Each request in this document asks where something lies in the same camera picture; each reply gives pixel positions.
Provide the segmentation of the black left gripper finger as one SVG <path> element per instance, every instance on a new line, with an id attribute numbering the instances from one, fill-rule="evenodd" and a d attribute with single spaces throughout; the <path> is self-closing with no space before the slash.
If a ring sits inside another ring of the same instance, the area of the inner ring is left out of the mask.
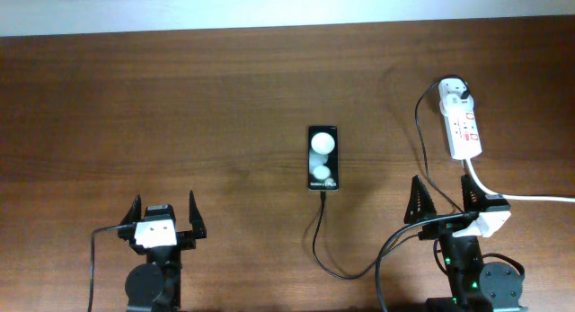
<path id="1" fill-rule="evenodd" d="M 204 239 L 207 237 L 207 229 L 199 212 L 193 191 L 190 191 L 189 196 L 189 222 L 195 239 Z"/>
<path id="2" fill-rule="evenodd" d="M 119 223 L 120 226 L 131 226 L 138 223 L 142 217 L 142 202 L 140 195 L 137 195 L 130 206 L 127 214 Z"/>

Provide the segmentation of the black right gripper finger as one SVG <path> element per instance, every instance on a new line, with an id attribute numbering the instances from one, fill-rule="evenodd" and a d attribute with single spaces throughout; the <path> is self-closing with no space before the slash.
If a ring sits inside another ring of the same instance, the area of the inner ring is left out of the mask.
<path id="1" fill-rule="evenodd" d="M 485 193 L 475 183 L 469 174 L 461 176 L 464 211 L 483 211 Z"/>
<path id="2" fill-rule="evenodd" d="M 429 191 L 418 175 L 411 179 L 410 198 L 403 218 L 404 224 L 414 224 L 424 219 L 434 218 L 437 211 Z"/>

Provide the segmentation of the black smartphone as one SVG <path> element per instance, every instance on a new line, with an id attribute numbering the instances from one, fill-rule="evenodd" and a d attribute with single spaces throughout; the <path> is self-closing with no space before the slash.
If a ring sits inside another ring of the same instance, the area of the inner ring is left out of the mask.
<path id="1" fill-rule="evenodd" d="M 308 177 L 310 191 L 339 190 L 339 149 L 336 126 L 312 125 L 307 130 Z"/>

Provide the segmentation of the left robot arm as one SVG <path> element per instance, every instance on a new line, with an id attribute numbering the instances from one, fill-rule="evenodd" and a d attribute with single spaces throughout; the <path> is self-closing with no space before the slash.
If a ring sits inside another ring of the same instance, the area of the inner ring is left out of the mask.
<path id="1" fill-rule="evenodd" d="M 170 204 L 142 208 L 137 196 L 121 220 L 118 237 L 146 258 L 125 281 L 128 311 L 178 311 L 181 308 L 181 253 L 207 237 L 194 194 L 189 196 L 190 230 L 178 231 Z"/>

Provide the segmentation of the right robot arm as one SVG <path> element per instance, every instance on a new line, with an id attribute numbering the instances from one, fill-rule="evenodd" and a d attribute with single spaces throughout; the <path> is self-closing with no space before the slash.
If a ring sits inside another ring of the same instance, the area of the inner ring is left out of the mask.
<path id="1" fill-rule="evenodd" d="M 461 177 L 464 213 L 439 216 L 418 175 L 403 222 L 419 223 L 420 240 L 432 240 L 436 263 L 448 278 L 451 296 L 430 298 L 425 309 L 453 311 L 526 311 L 519 304 L 525 279 L 521 263 L 497 253 L 484 254 L 479 239 L 490 237 L 510 217 L 510 204 L 500 195 L 482 191 L 468 174 Z"/>

